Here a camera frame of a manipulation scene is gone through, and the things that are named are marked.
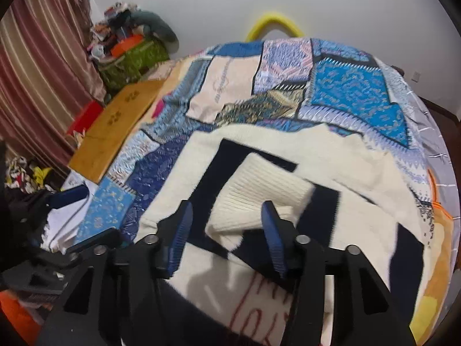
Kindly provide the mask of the blue patchwork bed cover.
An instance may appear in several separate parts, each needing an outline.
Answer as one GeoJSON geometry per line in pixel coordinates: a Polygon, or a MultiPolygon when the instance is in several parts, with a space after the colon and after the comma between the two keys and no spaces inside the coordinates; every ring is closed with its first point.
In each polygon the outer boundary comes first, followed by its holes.
{"type": "Polygon", "coordinates": [[[434,236],[429,179],[408,85],[390,66],[347,45],[318,38],[229,43],[186,61],[177,88],[120,149],[106,174],[123,183],[134,165],[169,141],[232,123],[296,131],[327,124],[359,134],[392,155],[421,214],[421,237],[434,236]]]}

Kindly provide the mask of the orange box on pile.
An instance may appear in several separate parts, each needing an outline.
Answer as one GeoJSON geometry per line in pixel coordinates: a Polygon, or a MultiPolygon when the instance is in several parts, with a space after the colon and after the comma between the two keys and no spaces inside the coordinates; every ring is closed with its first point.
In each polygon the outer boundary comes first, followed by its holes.
{"type": "Polygon", "coordinates": [[[121,42],[118,42],[116,45],[114,45],[110,50],[110,53],[114,58],[118,58],[123,55],[123,53],[131,50],[143,41],[144,36],[142,34],[135,34],[131,37],[123,39],[121,42]]]}

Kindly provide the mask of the orange plush blanket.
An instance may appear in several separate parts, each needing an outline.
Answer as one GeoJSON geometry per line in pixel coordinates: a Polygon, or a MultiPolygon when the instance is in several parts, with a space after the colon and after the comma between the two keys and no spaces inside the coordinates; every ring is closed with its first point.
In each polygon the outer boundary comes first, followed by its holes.
{"type": "Polygon", "coordinates": [[[434,228],[431,242],[429,278],[424,295],[416,306],[410,323],[417,345],[423,345],[432,334],[441,313],[443,302],[449,289],[451,279],[451,238],[453,235],[453,217],[441,204],[441,197],[436,185],[435,176],[427,171],[431,189],[431,206],[434,228]]]}

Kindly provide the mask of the cream and navy knit sweater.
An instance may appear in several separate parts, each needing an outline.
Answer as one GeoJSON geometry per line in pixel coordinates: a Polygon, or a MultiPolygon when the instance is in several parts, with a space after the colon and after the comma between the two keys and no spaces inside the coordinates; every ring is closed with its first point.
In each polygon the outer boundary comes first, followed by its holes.
{"type": "Polygon", "coordinates": [[[153,194],[137,238],[183,200],[194,221],[179,269],[162,284],[178,345],[279,345],[292,304],[273,268],[261,220],[270,201],[327,248],[357,245],[409,324],[427,286],[428,215],[392,155],[327,126],[283,132],[232,124],[159,147],[153,194]]]}

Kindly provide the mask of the grey striped bed sheet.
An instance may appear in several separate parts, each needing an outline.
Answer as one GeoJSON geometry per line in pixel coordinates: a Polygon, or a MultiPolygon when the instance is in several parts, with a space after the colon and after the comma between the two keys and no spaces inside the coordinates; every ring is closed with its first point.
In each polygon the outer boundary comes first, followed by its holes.
{"type": "Polygon", "coordinates": [[[409,129],[423,152],[424,162],[432,173],[434,187],[438,191],[438,202],[453,217],[451,262],[457,270],[460,265],[460,191],[449,149],[434,117],[404,77],[380,59],[377,60],[377,64],[384,74],[389,95],[395,98],[402,108],[409,129]]]}

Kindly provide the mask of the yellow curved foam tube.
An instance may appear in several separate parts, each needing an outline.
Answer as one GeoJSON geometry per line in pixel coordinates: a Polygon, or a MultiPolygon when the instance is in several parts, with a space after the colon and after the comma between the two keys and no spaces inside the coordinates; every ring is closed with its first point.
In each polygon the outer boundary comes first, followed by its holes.
{"type": "Polygon", "coordinates": [[[263,38],[270,31],[284,32],[288,37],[303,37],[305,34],[293,20],[278,12],[269,12],[261,15],[253,24],[245,38],[245,42],[255,42],[263,38]]]}

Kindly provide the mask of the green patterned storage bag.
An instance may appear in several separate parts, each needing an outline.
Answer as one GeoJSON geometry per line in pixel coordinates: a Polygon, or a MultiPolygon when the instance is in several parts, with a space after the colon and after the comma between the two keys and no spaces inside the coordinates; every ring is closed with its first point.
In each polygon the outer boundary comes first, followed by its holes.
{"type": "Polygon", "coordinates": [[[139,81],[158,63],[169,60],[169,53],[157,38],[146,39],[117,59],[98,63],[99,75],[107,91],[120,91],[128,84],[139,81]]]}

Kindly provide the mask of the red box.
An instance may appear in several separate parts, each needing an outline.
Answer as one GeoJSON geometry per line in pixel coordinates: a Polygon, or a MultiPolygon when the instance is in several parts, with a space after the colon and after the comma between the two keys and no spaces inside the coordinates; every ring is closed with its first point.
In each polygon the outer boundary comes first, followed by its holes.
{"type": "Polygon", "coordinates": [[[74,132],[84,133],[88,131],[93,122],[99,118],[99,115],[103,112],[103,110],[104,107],[99,101],[90,101],[71,123],[67,130],[67,135],[71,136],[74,132]]]}

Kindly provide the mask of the striped maroon curtain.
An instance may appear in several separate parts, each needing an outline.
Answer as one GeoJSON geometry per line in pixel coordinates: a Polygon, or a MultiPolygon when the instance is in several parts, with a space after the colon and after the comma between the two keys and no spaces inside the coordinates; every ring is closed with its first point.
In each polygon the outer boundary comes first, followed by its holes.
{"type": "Polygon", "coordinates": [[[12,0],[1,18],[1,140],[13,153],[66,176],[67,130],[102,78],[88,58],[89,0],[12,0]]]}

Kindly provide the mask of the white wall socket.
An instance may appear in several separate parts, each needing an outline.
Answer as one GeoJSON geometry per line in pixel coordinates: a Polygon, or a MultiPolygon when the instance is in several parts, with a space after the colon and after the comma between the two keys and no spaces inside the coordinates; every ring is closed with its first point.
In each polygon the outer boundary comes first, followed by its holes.
{"type": "Polygon", "coordinates": [[[420,76],[421,74],[417,71],[415,71],[411,77],[411,80],[415,83],[418,83],[420,81],[420,76]]]}

